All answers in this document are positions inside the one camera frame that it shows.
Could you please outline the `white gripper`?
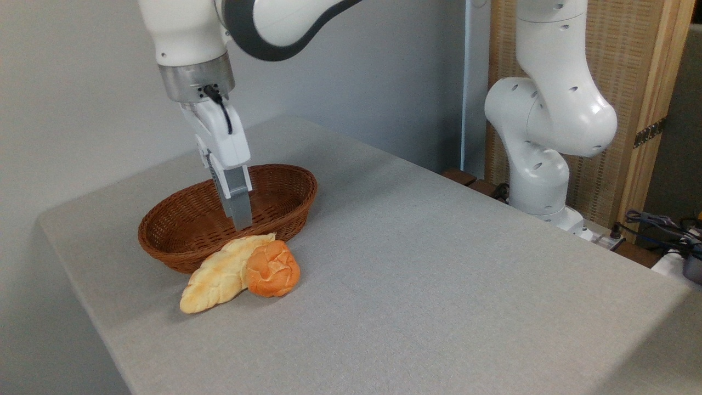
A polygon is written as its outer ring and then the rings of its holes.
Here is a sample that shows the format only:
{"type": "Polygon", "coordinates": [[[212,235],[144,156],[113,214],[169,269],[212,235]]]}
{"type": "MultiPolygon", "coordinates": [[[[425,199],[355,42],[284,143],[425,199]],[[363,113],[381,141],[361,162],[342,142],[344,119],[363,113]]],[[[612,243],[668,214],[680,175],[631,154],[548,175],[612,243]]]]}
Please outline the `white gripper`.
{"type": "Polygon", "coordinates": [[[235,108],[225,98],[223,106],[207,99],[181,103],[185,119],[195,130],[204,167],[214,181],[223,210],[236,230],[253,223],[249,193],[252,184],[247,165],[251,153],[235,108]]]}

